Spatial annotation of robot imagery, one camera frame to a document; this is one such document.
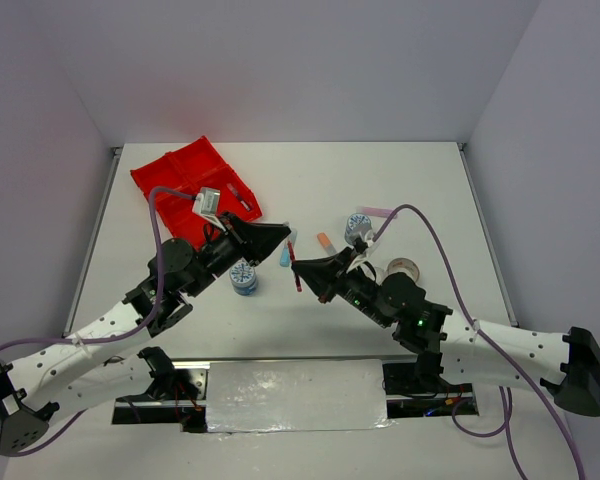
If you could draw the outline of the blue pen refill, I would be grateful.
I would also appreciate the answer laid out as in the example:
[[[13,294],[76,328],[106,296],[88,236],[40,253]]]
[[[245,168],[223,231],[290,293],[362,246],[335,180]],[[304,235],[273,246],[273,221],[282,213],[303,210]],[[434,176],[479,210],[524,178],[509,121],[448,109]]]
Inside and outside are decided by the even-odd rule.
[[[234,195],[234,197],[237,199],[237,201],[242,205],[242,207],[247,212],[250,212],[252,210],[252,207],[247,202],[247,200],[242,196],[242,194],[240,193],[240,191],[233,184],[231,184],[231,183],[227,183],[226,186],[229,189],[229,191]]]

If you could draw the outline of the small clear tape roll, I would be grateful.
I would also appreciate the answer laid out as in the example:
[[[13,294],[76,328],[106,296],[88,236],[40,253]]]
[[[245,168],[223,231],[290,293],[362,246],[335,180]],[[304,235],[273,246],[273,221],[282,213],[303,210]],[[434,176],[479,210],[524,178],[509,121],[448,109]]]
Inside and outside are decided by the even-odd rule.
[[[375,271],[376,282],[381,283],[386,277],[385,270],[382,268],[379,268],[379,267],[375,267],[374,271]]]

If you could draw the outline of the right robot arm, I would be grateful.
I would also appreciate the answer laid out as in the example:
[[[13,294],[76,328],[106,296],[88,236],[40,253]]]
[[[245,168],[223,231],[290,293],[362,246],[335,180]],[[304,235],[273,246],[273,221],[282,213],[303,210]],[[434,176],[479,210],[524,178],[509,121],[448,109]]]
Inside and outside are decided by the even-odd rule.
[[[339,297],[383,328],[416,356],[415,380],[426,391],[487,384],[534,390],[573,414],[600,417],[600,347],[592,333],[524,330],[466,319],[427,299],[405,261],[376,270],[346,248],[313,260],[295,260],[294,274],[318,300]]]

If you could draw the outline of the blue highlighter marker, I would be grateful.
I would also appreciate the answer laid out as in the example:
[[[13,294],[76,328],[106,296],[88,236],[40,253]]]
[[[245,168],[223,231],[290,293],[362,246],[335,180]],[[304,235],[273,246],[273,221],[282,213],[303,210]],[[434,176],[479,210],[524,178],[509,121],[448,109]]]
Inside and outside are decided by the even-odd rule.
[[[294,247],[296,238],[297,230],[295,228],[292,228],[291,233],[283,242],[283,247],[279,259],[279,265],[283,268],[287,268],[291,265],[291,248]]]

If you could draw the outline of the blue paint jar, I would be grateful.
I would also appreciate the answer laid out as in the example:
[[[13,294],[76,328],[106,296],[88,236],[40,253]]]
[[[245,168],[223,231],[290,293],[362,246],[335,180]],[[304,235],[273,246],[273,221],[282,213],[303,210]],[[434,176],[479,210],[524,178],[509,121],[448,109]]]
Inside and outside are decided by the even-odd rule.
[[[347,220],[344,230],[344,240],[353,246],[357,238],[364,238],[373,230],[371,219],[363,213],[353,213]]]
[[[238,295],[250,296],[258,288],[256,270],[245,260],[236,262],[229,270],[233,290]]]

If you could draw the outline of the large clear tape roll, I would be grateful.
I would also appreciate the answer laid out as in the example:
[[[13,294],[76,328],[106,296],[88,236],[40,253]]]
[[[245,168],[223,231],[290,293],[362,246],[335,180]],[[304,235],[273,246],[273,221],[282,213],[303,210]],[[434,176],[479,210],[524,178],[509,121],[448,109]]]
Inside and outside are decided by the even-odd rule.
[[[417,283],[420,279],[420,269],[411,259],[399,257],[391,260],[386,269],[388,275],[403,273]]]

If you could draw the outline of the pink highlighter marker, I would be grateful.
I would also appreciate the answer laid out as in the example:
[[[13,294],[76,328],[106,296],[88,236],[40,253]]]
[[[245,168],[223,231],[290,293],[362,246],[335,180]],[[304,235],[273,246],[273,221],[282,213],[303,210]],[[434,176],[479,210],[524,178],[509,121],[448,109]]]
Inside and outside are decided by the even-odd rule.
[[[388,219],[392,215],[393,210],[368,206],[357,206],[356,212],[368,217]]]

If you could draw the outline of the orange highlighter marker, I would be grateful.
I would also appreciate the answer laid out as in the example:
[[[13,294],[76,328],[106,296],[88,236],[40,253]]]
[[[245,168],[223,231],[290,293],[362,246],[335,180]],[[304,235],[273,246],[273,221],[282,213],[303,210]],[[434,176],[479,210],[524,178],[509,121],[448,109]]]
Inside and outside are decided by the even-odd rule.
[[[319,244],[321,245],[321,247],[323,248],[323,250],[328,255],[336,255],[337,254],[336,248],[334,247],[334,245],[332,244],[331,240],[329,239],[329,237],[324,232],[318,233],[316,235],[316,238],[317,238]]]

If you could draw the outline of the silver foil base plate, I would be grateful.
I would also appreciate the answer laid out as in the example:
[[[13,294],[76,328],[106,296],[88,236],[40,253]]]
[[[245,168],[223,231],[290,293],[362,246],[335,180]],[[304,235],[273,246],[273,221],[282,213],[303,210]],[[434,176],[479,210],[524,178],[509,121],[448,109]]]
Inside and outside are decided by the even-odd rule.
[[[217,433],[372,430],[389,425],[382,363],[214,363],[206,423]]]

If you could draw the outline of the red pen refill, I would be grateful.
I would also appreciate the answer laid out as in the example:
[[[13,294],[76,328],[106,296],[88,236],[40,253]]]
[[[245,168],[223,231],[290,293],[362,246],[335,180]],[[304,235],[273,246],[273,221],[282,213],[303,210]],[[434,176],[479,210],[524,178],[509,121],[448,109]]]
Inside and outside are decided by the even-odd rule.
[[[287,246],[287,250],[289,253],[290,268],[293,272],[296,291],[298,293],[301,293],[303,291],[303,288],[302,288],[300,276],[295,270],[296,256],[295,256],[295,252],[294,252],[293,242],[291,240],[287,240],[286,246]]]

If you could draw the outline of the blue paint jar left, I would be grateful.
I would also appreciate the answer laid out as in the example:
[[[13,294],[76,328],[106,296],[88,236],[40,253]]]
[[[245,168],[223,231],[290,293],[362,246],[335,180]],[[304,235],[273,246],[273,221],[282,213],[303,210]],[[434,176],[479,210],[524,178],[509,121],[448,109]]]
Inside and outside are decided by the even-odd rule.
[[[250,296],[258,288],[256,270],[245,260],[236,262],[229,270],[233,290],[238,295]]]

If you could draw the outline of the red four-compartment tray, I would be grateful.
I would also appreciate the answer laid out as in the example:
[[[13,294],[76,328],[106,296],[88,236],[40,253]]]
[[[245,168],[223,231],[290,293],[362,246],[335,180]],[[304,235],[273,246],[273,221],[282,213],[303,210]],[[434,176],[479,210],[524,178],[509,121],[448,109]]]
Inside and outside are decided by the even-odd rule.
[[[190,195],[197,194],[202,187],[210,187],[221,192],[220,213],[232,212],[247,221],[262,217],[254,193],[204,136],[132,170],[130,175],[144,196],[148,196],[155,187],[167,187]],[[240,191],[252,207],[250,212],[229,191],[227,183]],[[184,238],[195,248],[200,248],[205,242],[202,228],[206,221],[194,214],[192,207],[191,201],[171,194],[159,193],[156,197],[156,211],[171,235]]]

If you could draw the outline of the blue paint jar right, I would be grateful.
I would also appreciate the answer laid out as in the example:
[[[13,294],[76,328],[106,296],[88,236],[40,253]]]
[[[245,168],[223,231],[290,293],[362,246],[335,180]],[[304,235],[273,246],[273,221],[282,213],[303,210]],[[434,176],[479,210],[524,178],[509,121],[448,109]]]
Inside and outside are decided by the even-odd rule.
[[[363,213],[353,213],[347,220],[344,230],[344,240],[353,246],[357,238],[364,238],[373,230],[371,219]]]

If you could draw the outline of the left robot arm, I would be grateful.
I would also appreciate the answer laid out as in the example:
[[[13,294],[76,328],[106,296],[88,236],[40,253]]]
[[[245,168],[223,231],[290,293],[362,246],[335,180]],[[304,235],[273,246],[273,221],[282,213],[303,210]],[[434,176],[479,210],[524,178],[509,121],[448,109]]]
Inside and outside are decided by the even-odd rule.
[[[179,378],[172,360],[149,341],[175,326],[200,295],[238,261],[255,267],[290,235],[286,224],[252,223],[224,212],[196,248],[183,238],[157,241],[149,275],[111,310],[65,338],[39,340],[40,350],[0,359],[0,455],[21,457],[46,446],[59,421],[109,399],[149,394],[162,399]]]

